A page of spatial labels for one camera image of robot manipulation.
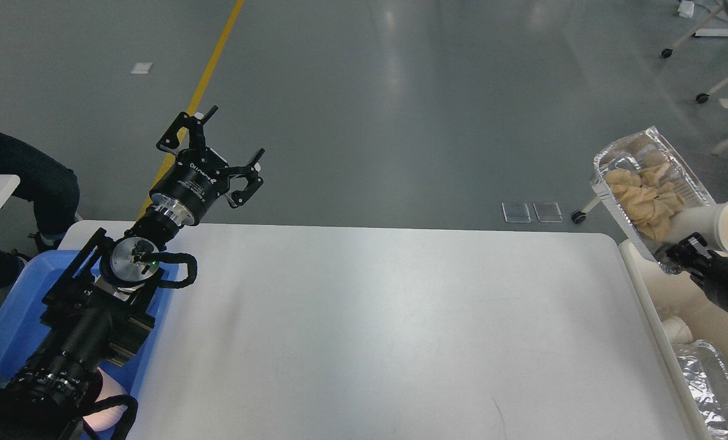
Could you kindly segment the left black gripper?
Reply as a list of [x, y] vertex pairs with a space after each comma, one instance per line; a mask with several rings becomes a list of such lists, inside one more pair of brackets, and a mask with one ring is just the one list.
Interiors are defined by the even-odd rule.
[[[196, 226], [207, 214], [221, 193], [231, 209], [241, 208], [263, 186], [260, 159], [266, 152], [259, 148], [244, 166], [229, 163], [205, 142], [204, 127], [218, 106], [213, 105], [201, 117], [179, 112], [156, 143], [157, 150], [171, 154], [174, 164], [150, 190], [149, 211], [165, 208], [180, 226]], [[188, 145], [179, 150], [180, 131], [185, 131]], [[243, 189], [230, 189], [234, 179], [246, 181]]]

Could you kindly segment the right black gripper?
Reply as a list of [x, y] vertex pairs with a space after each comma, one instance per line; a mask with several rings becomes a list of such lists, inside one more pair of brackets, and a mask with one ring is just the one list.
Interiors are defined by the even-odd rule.
[[692, 233], [666, 250], [666, 256], [704, 292], [708, 301], [728, 313], [728, 257], [714, 254], [700, 233]]

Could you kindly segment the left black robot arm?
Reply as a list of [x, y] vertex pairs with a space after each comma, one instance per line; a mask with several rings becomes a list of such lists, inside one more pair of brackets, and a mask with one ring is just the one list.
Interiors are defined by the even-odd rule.
[[123, 367], [137, 356], [156, 326], [148, 309], [157, 290], [196, 281], [196, 258], [168, 252], [168, 242], [183, 227], [199, 225], [219, 198], [240, 208], [263, 185], [263, 148], [247, 164], [230, 166], [208, 147], [204, 128], [216, 111], [177, 114], [156, 143], [174, 163], [151, 188], [145, 213], [117, 240], [98, 229], [43, 297], [40, 322], [49, 331], [0, 387], [0, 439], [97, 439], [86, 417], [117, 407], [123, 415], [112, 439], [131, 431], [137, 398], [86, 400], [101, 381], [98, 368], [102, 362]]

